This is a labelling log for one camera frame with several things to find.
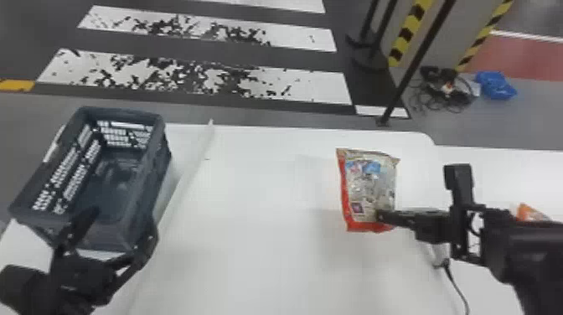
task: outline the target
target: metal stand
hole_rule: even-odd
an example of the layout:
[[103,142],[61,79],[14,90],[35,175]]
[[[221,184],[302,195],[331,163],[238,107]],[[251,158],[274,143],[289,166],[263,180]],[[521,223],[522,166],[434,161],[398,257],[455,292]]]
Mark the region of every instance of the metal stand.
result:
[[452,8],[456,4],[456,1],[457,0],[446,0],[444,4],[442,4],[440,12],[436,16],[434,23],[432,23],[432,26],[430,27],[428,34],[424,38],[424,41],[422,41],[421,47],[416,52],[415,58],[412,60],[411,65],[409,65],[409,68],[406,70],[403,79],[400,81],[395,95],[391,99],[391,102],[387,106],[387,109],[385,109],[383,116],[380,117],[380,119],[377,121],[378,126],[387,127],[389,125],[389,118],[391,117],[391,113],[393,113],[393,110],[395,109],[395,107],[397,107],[397,103],[399,103],[406,87],[409,85],[409,82],[411,82],[412,76],[416,73],[416,70],[421,65],[422,59],[432,45],[432,42],[440,31],[440,28],[442,28],[442,25],[444,24],[444,21],[446,21],[448,14],[450,13],[450,11],[452,11]]
[[354,63],[358,65],[362,70],[369,72],[376,72],[381,70],[386,70],[389,66],[387,58],[380,54],[381,51],[381,39],[385,34],[387,26],[389,26],[389,21],[391,16],[395,11],[398,0],[390,0],[387,4],[387,9],[383,14],[381,19],[380,27],[375,34],[374,42],[371,44],[371,48],[368,49],[358,49],[354,53]]
[[379,3],[380,0],[372,0],[362,26],[354,28],[346,34],[346,40],[348,40],[348,43],[353,47],[365,48],[369,47],[370,43],[372,43],[372,41],[368,39],[369,27],[371,26],[371,21],[374,19],[375,10],[377,10]]

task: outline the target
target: pedestrian crosswalk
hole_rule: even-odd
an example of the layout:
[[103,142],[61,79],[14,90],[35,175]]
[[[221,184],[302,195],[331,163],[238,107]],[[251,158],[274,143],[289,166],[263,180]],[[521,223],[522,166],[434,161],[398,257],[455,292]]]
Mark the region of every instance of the pedestrian crosswalk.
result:
[[39,83],[352,105],[341,73],[60,49]]
[[[270,9],[291,9],[314,14],[324,13],[323,0],[192,1],[205,2],[211,6],[214,5],[213,3],[226,3]],[[377,113],[381,112],[380,109],[383,107],[373,111],[366,109],[366,106],[354,106],[347,78],[343,72],[339,72],[342,70],[336,70],[342,69],[335,66],[338,58],[330,57],[334,62],[327,66],[328,70],[310,70],[304,66],[308,65],[303,63],[304,60],[315,59],[311,54],[318,54],[321,59],[327,59],[330,55],[337,56],[338,49],[331,29],[310,25],[306,27],[295,23],[267,23],[226,18],[225,14],[220,14],[220,17],[198,15],[192,14],[189,7],[181,8],[177,10],[181,12],[174,12],[175,10],[170,8],[152,11],[147,10],[146,7],[139,9],[95,4],[80,20],[77,28],[79,31],[100,35],[122,34],[120,36],[128,37],[128,41],[135,41],[134,36],[139,35],[147,40],[151,37],[159,37],[162,40],[177,41],[176,47],[180,49],[190,51],[193,48],[199,52],[204,51],[203,54],[199,53],[195,56],[179,54],[178,50],[172,52],[170,49],[164,51],[161,49],[157,53],[155,49],[122,51],[119,45],[110,44],[111,41],[107,44],[101,43],[95,49],[91,47],[82,49],[80,44],[79,47],[70,45],[60,48],[54,54],[36,80],[37,83],[264,100],[265,104],[271,104],[271,109],[275,110],[283,110],[285,101],[291,108],[295,108],[296,103],[302,103],[303,108],[311,108],[311,106],[317,106],[319,109],[323,106],[352,108],[343,112],[358,111],[359,115],[364,116],[379,115]],[[207,49],[196,49],[199,43],[203,44],[203,42],[215,42],[213,47],[224,47],[224,51],[228,50],[231,53],[236,51],[233,49],[235,46],[255,48],[244,49],[245,61],[237,62],[239,58],[236,55],[230,56],[225,61],[216,59],[221,56],[218,51],[215,51],[211,58],[209,56],[206,58]],[[249,51],[261,57],[248,58]],[[277,58],[272,58],[280,54],[284,54],[285,57],[281,66]],[[295,56],[299,57],[299,54],[304,54],[304,57],[307,54],[307,58],[294,59]],[[265,64],[260,62],[265,59],[269,61]],[[291,67],[292,60],[299,66]],[[408,114],[404,109],[399,109],[394,116],[408,117]]]
[[325,13],[323,0],[198,0],[211,3],[228,3],[251,7],[277,8],[310,13]]
[[336,52],[330,29],[95,5],[78,28]]

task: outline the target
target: snack bag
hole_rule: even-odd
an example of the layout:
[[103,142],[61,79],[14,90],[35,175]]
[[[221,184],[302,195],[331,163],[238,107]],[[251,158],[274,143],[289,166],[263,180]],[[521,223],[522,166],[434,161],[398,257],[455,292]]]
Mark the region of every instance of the snack bag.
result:
[[396,157],[381,152],[337,149],[342,210],[348,231],[385,232],[378,223],[378,209],[395,209]]
[[550,217],[527,204],[520,204],[516,217],[520,221],[551,221]]

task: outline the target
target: dark gray plastic basket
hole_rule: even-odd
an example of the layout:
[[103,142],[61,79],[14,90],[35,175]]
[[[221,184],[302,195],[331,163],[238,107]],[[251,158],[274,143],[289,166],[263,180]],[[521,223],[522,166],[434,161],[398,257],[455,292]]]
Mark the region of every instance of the dark gray plastic basket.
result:
[[170,158],[159,115],[81,107],[9,211],[51,243],[79,211],[98,206],[100,216],[80,248],[127,251],[154,224]]

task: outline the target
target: red floor area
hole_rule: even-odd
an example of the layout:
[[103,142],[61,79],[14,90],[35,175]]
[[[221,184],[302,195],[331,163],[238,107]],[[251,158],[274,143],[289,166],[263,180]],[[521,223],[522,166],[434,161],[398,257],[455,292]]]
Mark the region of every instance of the red floor area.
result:
[[467,72],[502,71],[512,78],[563,81],[563,44],[490,36]]

